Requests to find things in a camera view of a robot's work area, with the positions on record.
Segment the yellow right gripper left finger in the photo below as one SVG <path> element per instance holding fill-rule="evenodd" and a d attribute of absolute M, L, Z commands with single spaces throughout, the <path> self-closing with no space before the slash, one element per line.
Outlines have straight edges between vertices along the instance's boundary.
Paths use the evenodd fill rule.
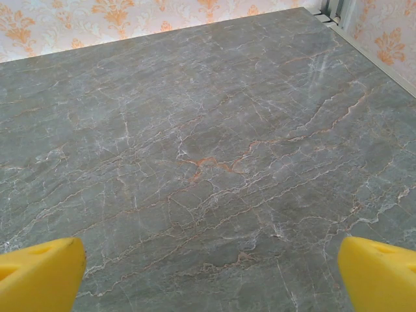
<path fill-rule="evenodd" d="M 0 254 L 0 312 L 71 312 L 85 268 L 78 237 Z"/>

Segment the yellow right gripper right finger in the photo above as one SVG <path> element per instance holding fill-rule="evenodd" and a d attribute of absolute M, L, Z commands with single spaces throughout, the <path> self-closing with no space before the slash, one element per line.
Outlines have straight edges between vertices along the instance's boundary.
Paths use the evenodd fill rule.
<path fill-rule="evenodd" d="M 347 237 L 337 262 L 355 312 L 416 312 L 416 251 Z"/>

